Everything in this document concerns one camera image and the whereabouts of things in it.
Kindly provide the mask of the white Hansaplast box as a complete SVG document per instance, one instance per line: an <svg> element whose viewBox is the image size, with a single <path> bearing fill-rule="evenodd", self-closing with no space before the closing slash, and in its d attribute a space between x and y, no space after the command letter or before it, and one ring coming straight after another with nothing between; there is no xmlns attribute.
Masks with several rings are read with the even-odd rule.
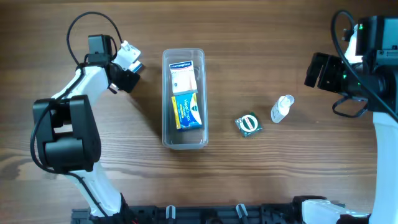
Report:
<svg viewBox="0 0 398 224"><path fill-rule="evenodd" d="M172 63L169 65L169 68L174 95L197 92L198 88L192 60Z"/></svg>

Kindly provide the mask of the blue VapoDrops box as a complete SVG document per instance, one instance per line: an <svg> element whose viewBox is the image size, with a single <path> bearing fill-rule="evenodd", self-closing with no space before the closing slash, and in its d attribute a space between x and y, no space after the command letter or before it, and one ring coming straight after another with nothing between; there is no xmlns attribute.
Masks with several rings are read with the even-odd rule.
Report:
<svg viewBox="0 0 398 224"><path fill-rule="evenodd" d="M186 93L171 97L178 130L202 127L196 93Z"/></svg>

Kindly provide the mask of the white Panadol box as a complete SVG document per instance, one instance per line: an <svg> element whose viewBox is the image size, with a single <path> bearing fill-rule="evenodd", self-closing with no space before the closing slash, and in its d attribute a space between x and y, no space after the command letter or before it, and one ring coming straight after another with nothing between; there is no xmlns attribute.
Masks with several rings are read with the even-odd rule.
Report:
<svg viewBox="0 0 398 224"><path fill-rule="evenodd" d="M130 64L128 70L133 72L133 73L137 73L141 68L142 68L141 62L136 60L135 62Z"/></svg>

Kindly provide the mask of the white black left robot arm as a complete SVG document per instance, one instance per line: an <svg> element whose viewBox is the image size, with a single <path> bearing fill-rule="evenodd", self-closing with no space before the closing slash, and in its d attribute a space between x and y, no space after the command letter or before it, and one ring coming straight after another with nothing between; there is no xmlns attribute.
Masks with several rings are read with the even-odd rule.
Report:
<svg viewBox="0 0 398 224"><path fill-rule="evenodd" d="M140 76L120 65L81 63L69 84L51 98L35 101L30 153L37 167L64 175L88 202L92 223L134 223L135 214L100 163L101 140L92 104L115 85L131 92Z"/></svg>

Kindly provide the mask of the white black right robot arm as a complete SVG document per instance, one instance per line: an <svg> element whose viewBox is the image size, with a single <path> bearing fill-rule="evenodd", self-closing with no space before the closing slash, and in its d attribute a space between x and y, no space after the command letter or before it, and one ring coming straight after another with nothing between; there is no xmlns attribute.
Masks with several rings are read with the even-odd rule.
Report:
<svg viewBox="0 0 398 224"><path fill-rule="evenodd" d="M363 101L354 118L373 114L377 143L376 192L371 213L331 203L325 197L295 197L300 223L397 223L397 17L372 16L355 22L346 10L334 13L330 25L337 55L315 53L304 84Z"/></svg>

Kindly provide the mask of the clear plastic container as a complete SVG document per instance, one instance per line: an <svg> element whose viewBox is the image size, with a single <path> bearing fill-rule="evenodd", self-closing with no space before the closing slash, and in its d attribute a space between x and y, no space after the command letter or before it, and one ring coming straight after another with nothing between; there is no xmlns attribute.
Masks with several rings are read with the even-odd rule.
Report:
<svg viewBox="0 0 398 224"><path fill-rule="evenodd" d="M197 82L197 103L202 127L178 130L171 97L172 78L169 65L172 63L193 61ZM201 149L208 143L208 105L206 92L205 53L199 48L167 49L162 56L162 142L163 145L175 149Z"/></svg>

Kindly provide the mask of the small white bottle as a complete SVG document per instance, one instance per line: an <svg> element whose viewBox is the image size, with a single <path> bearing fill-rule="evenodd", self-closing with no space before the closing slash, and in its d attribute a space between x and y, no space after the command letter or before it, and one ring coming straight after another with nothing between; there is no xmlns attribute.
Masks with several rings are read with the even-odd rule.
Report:
<svg viewBox="0 0 398 224"><path fill-rule="evenodd" d="M281 96L271 109L271 120L274 123L280 123L289 113L294 101L295 99L292 95Z"/></svg>

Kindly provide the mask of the green square packet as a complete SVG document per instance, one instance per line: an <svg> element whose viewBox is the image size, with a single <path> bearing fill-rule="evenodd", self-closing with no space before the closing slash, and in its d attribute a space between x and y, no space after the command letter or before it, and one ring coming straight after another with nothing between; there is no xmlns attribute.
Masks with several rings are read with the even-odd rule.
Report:
<svg viewBox="0 0 398 224"><path fill-rule="evenodd" d="M262 125L259 122L255 113L250 112L235 120L235 123L244 138L258 133L262 130Z"/></svg>

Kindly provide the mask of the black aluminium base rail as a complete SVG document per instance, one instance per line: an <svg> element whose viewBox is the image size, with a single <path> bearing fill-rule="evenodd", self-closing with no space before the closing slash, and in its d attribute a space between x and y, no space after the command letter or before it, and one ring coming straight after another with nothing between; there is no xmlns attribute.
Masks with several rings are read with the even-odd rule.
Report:
<svg viewBox="0 0 398 224"><path fill-rule="evenodd" d="M131 206L134 223L235 223L243 222L236 206L177 207L175 218L166 217L165 207ZM251 224L302 223L301 215L291 203L247 205L247 222Z"/></svg>

